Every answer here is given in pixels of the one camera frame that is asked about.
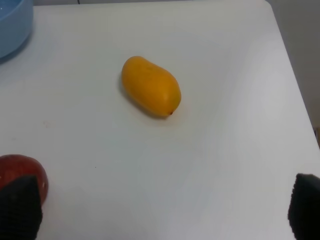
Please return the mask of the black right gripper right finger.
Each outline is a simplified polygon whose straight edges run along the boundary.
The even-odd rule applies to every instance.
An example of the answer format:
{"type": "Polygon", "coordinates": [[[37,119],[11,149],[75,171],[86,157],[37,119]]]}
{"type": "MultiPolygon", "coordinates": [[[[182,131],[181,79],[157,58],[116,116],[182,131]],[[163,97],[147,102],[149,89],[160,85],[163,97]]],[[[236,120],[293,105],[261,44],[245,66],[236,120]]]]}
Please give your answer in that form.
{"type": "Polygon", "coordinates": [[[297,240],[320,238],[320,178],[298,173],[293,185],[287,215],[297,240]]]}

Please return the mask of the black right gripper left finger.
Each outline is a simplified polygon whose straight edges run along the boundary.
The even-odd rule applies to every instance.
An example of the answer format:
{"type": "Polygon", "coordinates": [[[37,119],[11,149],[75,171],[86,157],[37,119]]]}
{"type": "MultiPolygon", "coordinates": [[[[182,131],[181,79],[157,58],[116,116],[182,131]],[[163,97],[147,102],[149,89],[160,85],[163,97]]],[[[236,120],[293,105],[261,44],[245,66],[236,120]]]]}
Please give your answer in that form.
{"type": "Polygon", "coordinates": [[[42,219],[42,204],[36,176],[18,177],[0,190],[2,240],[35,240],[42,219]]]}

